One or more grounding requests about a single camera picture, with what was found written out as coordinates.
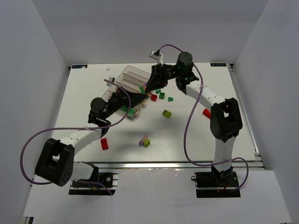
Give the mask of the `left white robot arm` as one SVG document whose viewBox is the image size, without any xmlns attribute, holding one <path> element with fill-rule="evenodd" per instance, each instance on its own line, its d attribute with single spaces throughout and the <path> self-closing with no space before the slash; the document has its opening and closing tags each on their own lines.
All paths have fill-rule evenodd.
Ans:
<svg viewBox="0 0 299 224">
<path fill-rule="evenodd" d="M 35 174 L 60 187 L 70 180 L 98 181 L 98 167 L 91 163 L 75 162 L 75 155 L 108 132 L 111 125 L 108 117 L 124 106 L 131 109 L 146 98 L 146 94 L 123 92 L 120 88 L 107 101 L 94 98 L 91 101 L 88 123 L 95 124 L 97 128 L 83 128 L 59 140 L 48 139 L 38 159 Z"/>
</svg>

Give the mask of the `green long lego brick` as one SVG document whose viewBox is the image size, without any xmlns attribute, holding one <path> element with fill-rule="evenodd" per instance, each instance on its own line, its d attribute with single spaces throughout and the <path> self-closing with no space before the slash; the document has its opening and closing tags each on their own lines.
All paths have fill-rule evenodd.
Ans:
<svg viewBox="0 0 299 224">
<path fill-rule="evenodd" d="M 127 111 L 129 111 L 129 108 L 128 108 L 127 106 L 123 106 L 123 107 L 121 108 L 121 110 L 124 111 L 124 112 L 127 112 Z"/>
</svg>

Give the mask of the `red square lego brick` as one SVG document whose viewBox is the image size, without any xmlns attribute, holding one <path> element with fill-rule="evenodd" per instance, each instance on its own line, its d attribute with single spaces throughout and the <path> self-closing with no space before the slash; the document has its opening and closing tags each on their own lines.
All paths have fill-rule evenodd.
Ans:
<svg viewBox="0 0 299 224">
<path fill-rule="evenodd" d="M 152 101 L 156 101 L 156 100 L 157 100 L 157 95 L 154 95 L 154 94 L 153 94 L 153 95 L 151 96 L 151 100 L 152 100 Z"/>
</svg>

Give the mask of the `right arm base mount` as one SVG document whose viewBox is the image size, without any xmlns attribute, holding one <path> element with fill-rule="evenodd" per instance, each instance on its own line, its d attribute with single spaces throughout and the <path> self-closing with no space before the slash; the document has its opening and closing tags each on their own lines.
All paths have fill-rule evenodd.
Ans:
<svg viewBox="0 0 299 224">
<path fill-rule="evenodd" d="M 239 189 L 236 172 L 218 181 L 212 172 L 197 172 L 191 177 L 195 182 L 197 198 L 239 198 Z"/>
</svg>

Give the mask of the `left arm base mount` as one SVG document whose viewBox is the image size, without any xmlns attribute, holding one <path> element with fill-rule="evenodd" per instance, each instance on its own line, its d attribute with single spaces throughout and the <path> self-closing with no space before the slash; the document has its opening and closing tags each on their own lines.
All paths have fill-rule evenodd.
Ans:
<svg viewBox="0 0 299 224">
<path fill-rule="evenodd" d="M 74 163 L 69 195 L 113 196 L 118 185 L 119 172 L 100 168 L 92 163 Z"/>
</svg>

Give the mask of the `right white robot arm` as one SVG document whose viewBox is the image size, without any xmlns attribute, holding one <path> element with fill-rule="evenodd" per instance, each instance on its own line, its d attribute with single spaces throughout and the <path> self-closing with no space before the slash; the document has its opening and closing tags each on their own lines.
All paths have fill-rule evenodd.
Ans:
<svg viewBox="0 0 299 224">
<path fill-rule="evenodd" d="M 157 64 L 151 67 L 151 76 L 146 84 L 146 91 L 162 89 L 168 81 L 174 79 L 177 88 L 185 95 L 196 100 L 210 112 L 210 130 L 215 138 L 215 154 L 211 165 L 212 180 L 221 184 L 232 175 L 232 152 L 234 142 L 242 129 L 242 118 L 235 98 L 224 98 L 203 83 L 203 77 L 196 77 L 192 55 L 181 52 L 175 65 L 163 63 L 159 50 L 152 51 L 150 58 Z"/>
</svg>

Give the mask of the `green square lego upside-down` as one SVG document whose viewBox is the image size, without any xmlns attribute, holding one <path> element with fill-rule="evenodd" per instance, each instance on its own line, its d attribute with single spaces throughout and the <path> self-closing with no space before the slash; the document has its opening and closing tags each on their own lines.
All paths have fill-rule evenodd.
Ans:
<svg viewBox="0 0 299 224">
<path fill-rule="evenodd" d="M 159 94 L 159 98 L 160 98 L 160 99 L 164 99 L 164 97 L 165 97 L 165 93 L 161 92 L 161 93 Z"/>
</svg>

